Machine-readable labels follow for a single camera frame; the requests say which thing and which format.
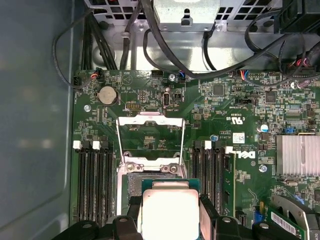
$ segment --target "label sticker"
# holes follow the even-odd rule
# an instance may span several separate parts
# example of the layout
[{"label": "label sticker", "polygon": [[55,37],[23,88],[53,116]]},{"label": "label sticker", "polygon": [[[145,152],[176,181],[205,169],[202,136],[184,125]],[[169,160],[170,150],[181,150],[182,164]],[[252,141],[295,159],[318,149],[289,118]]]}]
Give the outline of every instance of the label sticker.
[{"label": "label sticker", "polygon": [[245,143],[245,133],[244,132],[234,132],[232,134],[232,143],[234,144],[244,144]]},{"label": "label sticker", "polygon": [[271,212],[271,219],[276,224],[278,224],[280,227],[282,227],[284,230],[286,230],[287,232],[289,232],[295,236],[297,235],[297,231],[294,226],[292,226],[290,223],[287,223],[285,220],[283,220],[281,217],[279,217],[278,215],[276,215],[273,212]]}]

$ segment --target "heatsink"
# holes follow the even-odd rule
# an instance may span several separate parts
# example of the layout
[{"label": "heatsink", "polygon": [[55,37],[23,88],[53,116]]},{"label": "heatsink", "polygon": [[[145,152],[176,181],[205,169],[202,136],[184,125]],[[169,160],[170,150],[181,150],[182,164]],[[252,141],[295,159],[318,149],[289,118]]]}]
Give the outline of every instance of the heatsink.
[{"label": "heatsink", "polygon": [[320,176],[320,136],[276,136],[276,173]]}]

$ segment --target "green circuit board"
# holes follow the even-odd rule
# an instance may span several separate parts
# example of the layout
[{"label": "green circuit board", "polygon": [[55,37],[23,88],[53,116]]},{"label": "green circuit board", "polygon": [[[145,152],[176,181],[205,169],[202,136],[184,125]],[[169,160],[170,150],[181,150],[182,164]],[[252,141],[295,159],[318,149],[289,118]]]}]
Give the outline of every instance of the green circuit board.
[{"label": "green circuit board", "polygon": [[[92,73],[79,71],[77,77],[88,79]],[[248,77],[264,84],[282,80],[277,72],[251,71]],[[117,94],[117,99],[109,106],[102,104],[97,97],[105,86],[112,87]],[[104,71],[103,79],[93,80],[74,94],[73,140],[102,141],[109,145],[106,165],[97,166],[94,160],[88,161],[88,153],[86,156],[80,156],[77,151],[72,153],[71,223],[90,219],[91,215],[86,212],[79,215],[80,208],[82,211],[85,208],[93,210],[99,205],[103,206],[103,212],[107,205],[107,216],[115,214],[116,169],[120,162],[116,120],[118,117],[134,117],[140,112],[159,112],[167,118],[185,120],[182,156],[189,178],[194,177],[193,150],[197,141],[218,139],[226,154],[232,155],[223,175],[221,199],[224,204],[220,214],[236,217],[240,211],[246,215],[244,224],[250,228],[255,214],[263,212],[261,207],[268,204],[272,194],[298,197],[305,205],[319,211],[320,199],[315,196],[320,190],[318,177],[300,177],[295,179],[298,182],[295,185],[276,174],[276,135],[319,133],[319,86],[317,80],[304,89],[290,84],[278,88],[253,87],[229,74],[208,80],[187,78],[185,82],[171,82],[168,75],[154,75],[151,71]],[[169,100],[165,105],[164,94]],[[86,105],[90,107],[89,111],[84,110]],[[268,132],[259,130],[262,124],[268,126]],[[181,129],[152,127],[152,131],[137,125],[121,128],[122,147],[138,157],[155,153],[159,157],[172,157],[181,146]],[[261,171],[261,165],[266,166],[266,171]],[[104,183],[95,182],[94,174],[86,178],[86,184],[93,184],[97,190],[90,200],[85,200],[83,198],[88,196],[81,194],[88,186],[80,187],[81,175],[87,176],[88,171],[97,172],[97,169],[107,172],[108,182],[103,175],[101,181]],[[107,196],[101,193],[106,189],[108,203]]]}]

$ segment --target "integrated circuit chip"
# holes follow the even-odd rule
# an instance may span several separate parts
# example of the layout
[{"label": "integrated circuit chip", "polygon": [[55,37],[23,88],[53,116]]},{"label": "integrated circuit chip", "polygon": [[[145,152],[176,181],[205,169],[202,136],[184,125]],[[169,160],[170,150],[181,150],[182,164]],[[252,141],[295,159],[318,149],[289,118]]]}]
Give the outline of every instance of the integrated circuit chip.
[{"label": "integrated circuit chip", "polygon": [[320,202],[320,189],[315,189],[314,190],[314,200],[316,202]]},{"label": "integrated circuit chip", "polygon": [[277,92],[276,91],[265,92],[265,103],[266,104],[275,104],[276,102],[277,102]]},{"label": "integrated circuit chip", "polygon": [[213,85],[213,95],[214,96],[223,96],[224,95],[224,86],[222,84]]}]

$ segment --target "wire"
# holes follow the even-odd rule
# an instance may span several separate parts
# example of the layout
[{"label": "wire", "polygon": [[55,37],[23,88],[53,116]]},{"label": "wire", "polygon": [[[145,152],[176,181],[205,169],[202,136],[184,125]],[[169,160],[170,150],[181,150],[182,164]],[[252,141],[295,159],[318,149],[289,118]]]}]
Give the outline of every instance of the wire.
[{"label": "wire", "polygon": [[[133,14],[131,15],[128,24],[126,25],[124,31],[126,33],[130,33],[131,32],[131,28],[135,22],[135,20],[138,18],[140,12],[142,10],[142,3],[141,1],[138,2]],[[123,51],[122,51],[122,57],[120,60],[120,70],[125,70],[126,69],[126,65],[127,65],[127,61],[128,61],[128,55],[129,55],[129,50],[130,50],[130,38],[124,38],[123,39]]]},{"label": "wire", "polygon": [[233,66],[227,67],[227,68],[222,69],[222,70],[214,71],[214,72],[193,73],[183,63],[181,63],[181,61],[171,51],[171,49],[169,48],[169,46],[165,42],[164,38],[162,37],[161,32],[160,32],[160,30],[158,28],[158,25],[157,25],[157,21],[155,19],[155,15],[154,15],[154,12],[153,12],[153,9],[152,9],[152,6],[151,6],[151,2],[149,0],[140,0],[140,1],[142,2],[142,6],[143,6],[143,9],[144,9],[144,14],[145,14],[146,20],[147,20],[147,22],[149,24],[150,30],[151,30],[155,40],[159,44],[159,47],[161,48],[161,50],[164,53],[164,55],[176,67],[178,67],[180,70],[185,72],[186,75],[190,76],[191,78],[198,79],[198,80],[216,78],[216,77],[218,77],[220,75],[223,75],[223,74],[235,71],[237,69],[243,68],[246,65],[249,65],[250,63],[252,63],[256,59],[258,59],[259,57],[261,57],[269,49],[277,46],[278,44],[280,44],[284,40],[287,40],[291,36],[289,34],[284,34],[283,36],[281,36],[280,38],[278,38],[277,40],[275,40],[274,42],[272,42],[271,44],[269,44],[265,48],[263,48],[260,51],[258,51],[255,55],[253,55],[253,56],[249,57],[248,59],[246,59],[246,60],[244,60],[242,62],[239,62],[239,63],[237,63],[237,64],[235,64]]},{"label": "wire", "polygon": [[96,18],[92,15],[89,16],[89,20],[91,23],[92,33],[96,40],[96,43],[99,47],[103,62],[108,70],[117,70],[117,65],[115,62],[115,59],[112,55],[110,46],[105,38],[105,36],[102,34],[101,29],[99,27],[99,24],[96,20]]},{"label": "wire", "polygon": [[85,86],[87,86],[91,79],[85,81],[82,85],[80,86],[77,86],[77,85],[74,85],[72,83],[70,83],[66,78],[65,76],[63,75],[63,73],[61,72],[61,69],[60,69],[60,66],[59,66],[59,62],[58,62],[58,58],[57,58],[57,43],[59,41],[59,39],[61,38],[62,35],[64,35],[66,32],[68,32],[70,29],[72,29],[74,26],[76,26],[77,24],[81,23],[89,14],[91,14],[93,10],[92,9],[88,9],[87,11],[85,11],[85,13],[77,20],[75,20],[73,23],[71,23],[68,27],[66,27],[61,33],[59,33],[54,39],[53,39],[53,42],[52,42],[52,58],[53,58],[53,64],[54,64],[54,67],[55,67],[55,70],[57,71],[60,79],[65,83],[67,84],[70,88],[73,88],[73,89],[82,89],[84,88]]},{"label": "wire", "polygon": [[143,35],[143,44],[142,44],[142,48],[143,48],[143,54],[145,59],[156,69],[159,69],[163,72],[169,73],[169,74],[177,74],[176,71],[171,71],[169,69],[165,69],[161,66],[159,66],[158,64],[156,64],[151,57],[149,56],[148,52],[147,52],[147,47],[148,47],[148,34],[151,32],[150,29],[148,29],[147,31],[145,31],[144,35]]},{"label": "wire", "polygon": [[209,67],[211,68],[212,71],[216,71],[217,69],[215,68],[215,66],[212,64],[210,57],[209,57],[209,53],[208,53],[208,43],[209,43],[209,39],[212,37],[214,31],[216,29],[216,22],[214,22],[212,29],[210,31],[205,31],[203,33],[203,54],[204,54],[204,59],[206,61],[206,63],[209,65]]},{"label": "wire", "polygon": [[[249,26],[246,28],[245,33],[244,33],[244,41],[246,43],[246,45],[248,46],[248,48],[253,51],[254,53],[257,53],[258,51],[261,50],[260,47],[258,47],[257,45],[255,45],[251,38],[250,38],[250,29],[251,27],[256,24],[259,20],[261,19],[266,19],[266,18],[270,18],[270,17],[274,17],[276,15],[278,15],[281,12],[281,10],[277,9],[277,10],[272,10],[266,13],[263,13],[261,15],[259,15],[258,17],[256,17],[250,24]],[[272,59],[273,61],[277,61],[277,57],[269,52],[266,52],[265,54],[263,54],[264,56]]]}]

